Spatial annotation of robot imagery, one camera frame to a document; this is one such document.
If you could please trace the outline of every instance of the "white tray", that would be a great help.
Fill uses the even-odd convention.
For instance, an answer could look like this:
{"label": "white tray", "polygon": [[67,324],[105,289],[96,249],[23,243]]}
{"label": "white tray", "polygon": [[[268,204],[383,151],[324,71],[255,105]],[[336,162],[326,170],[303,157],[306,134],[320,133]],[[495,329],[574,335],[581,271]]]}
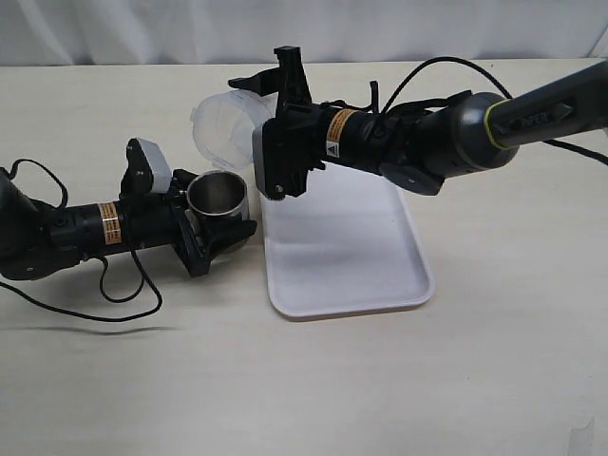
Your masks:
{"label": "white tray", "polygon": [[261,197],[268,290],[288,318],[411,309],[435,282],[403,192],[328,164],[299,198]]}

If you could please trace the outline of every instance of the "warning label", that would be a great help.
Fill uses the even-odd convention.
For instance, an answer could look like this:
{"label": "warning label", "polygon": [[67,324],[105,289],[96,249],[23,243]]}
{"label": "warning label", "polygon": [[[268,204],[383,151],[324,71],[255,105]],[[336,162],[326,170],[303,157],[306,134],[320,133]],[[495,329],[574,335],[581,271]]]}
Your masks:
{"label": "warning label", "polygon": [[330,127],[327,130],[326,153],[328,157],[340,157],[340,137],[342,136],[342,130],[349,117],[355,112],[356,111],[353,109],[341,109],[333,116]]}
{"label": "warning label", "polygon": [[102,215],[105,245],[120,244],[123,242],[123,235],[116,205],[113,202],[101,202],[97,206]]}

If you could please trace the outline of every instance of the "table surface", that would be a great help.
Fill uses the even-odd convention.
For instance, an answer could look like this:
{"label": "table surface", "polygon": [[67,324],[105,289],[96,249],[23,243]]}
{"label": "table surface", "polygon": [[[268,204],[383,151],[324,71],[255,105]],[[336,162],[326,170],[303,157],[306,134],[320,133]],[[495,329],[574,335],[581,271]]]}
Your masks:
{"label": "table surface", "polygon": [[[594,63],[485,61],[514,94]],[[414,63],[308,65],[317,101],[388,97]],[[29,157],[64,180],[71,204],[114,200],[132,137],[172,167],[210,168],[189,116],[232,77],[266,66],[0,68],[2,165]],[[491,90],[440,64],[401,99]],[[571,138],[606,150],[603,132]],[[544,144],[507,167],[407,195],[437,281],[424,307],[288,322],[269,302],[261,230],[212,274],[190,279],[170,250],[142,253],[160,313],[122,325],[80,321],[0,291],[2,455],[565,455],[595,421],[608,452],[606,168]],[[260,220],[253,170],[243,173]],[[19,185],[57,202],[24,165]],[[116,295],[137,283],[110,259]],[[99,264],[21,283],[49,303],[119,314]]]}

